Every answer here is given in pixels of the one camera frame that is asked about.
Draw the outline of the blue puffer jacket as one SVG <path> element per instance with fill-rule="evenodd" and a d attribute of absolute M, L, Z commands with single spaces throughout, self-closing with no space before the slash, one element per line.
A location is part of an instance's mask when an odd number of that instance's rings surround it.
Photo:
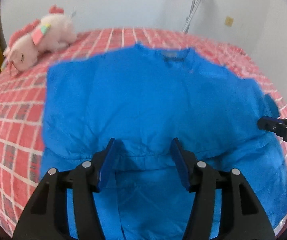
<path fill-rule="evenodd" d="M 194 195 L 182 186 L 169 149 L 219 171 L 238 168 L 273 228 L 287 216 L 287 165 L 280 142 L 259 130 L 279 117 L 253 79 L 241 79 L 194 49 L 140 44 L 48 69 L 41 174 L 72 170 L 122 142 L 108 184 L 94 196 L 107 239 L 181 239 Z"/>

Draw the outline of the red plaid bed cover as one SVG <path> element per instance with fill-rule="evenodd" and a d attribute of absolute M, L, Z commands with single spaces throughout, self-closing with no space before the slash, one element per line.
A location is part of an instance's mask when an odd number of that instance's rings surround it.
<path fill-rule="evenodd" d="M 206 59 L 244 78 L 255 79 L 276 102 L 282 118 L 287 103 L 250 56 L 229 43 L 148 28 L 98 29 L 80 33 L 67 49 L 47 54 L 31 70 L 0 74 L 0 236 L 8 239 L 37 186 L 41 155 L 41 121 L 48 66 L 59 60 L 87 57 L 140 42 L 152 48 L 193 47 Z"/>

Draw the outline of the white floor lamp pole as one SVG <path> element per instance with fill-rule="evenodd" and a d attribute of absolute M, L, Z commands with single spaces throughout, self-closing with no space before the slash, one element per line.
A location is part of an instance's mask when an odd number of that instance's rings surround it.
<path fill-rule="evenodd" d="M 185 24 L 184 24 L 184 26 L 182 28 L 182 33 L 185 33 L 185 34 L 188 33 L 191 21 L 194 18 L 194 15 L 195 15 L 195 13 L 196 13 L 201 1 L 202 0 L 192 0 L 190 12 L 189 12 L 189 15 L 186 18 Z"/>

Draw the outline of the pink plush unicorn toy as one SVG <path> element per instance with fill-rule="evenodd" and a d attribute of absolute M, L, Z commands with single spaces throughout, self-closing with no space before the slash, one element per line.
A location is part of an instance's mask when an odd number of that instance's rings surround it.
<path fill-rule="evenodd" d="M 73 25 L 76 12 L 66 14 L 64 9 L 53 5 L 48 14 L 14 32 L 3 52 L 1 70 L 15 68 L 24 72 L 38 62 L 45 52 L 56 52 L 77 40 Z"/>

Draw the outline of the yellow wall socket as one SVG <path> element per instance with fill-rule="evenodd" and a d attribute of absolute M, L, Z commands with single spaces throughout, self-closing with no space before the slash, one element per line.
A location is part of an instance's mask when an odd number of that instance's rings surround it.
<path fill-rule="evenodd" d="M 231 28 L 233 26 L 234 19 L 230 16 L 227 16 L 224 22 L 224 25 Z"/>

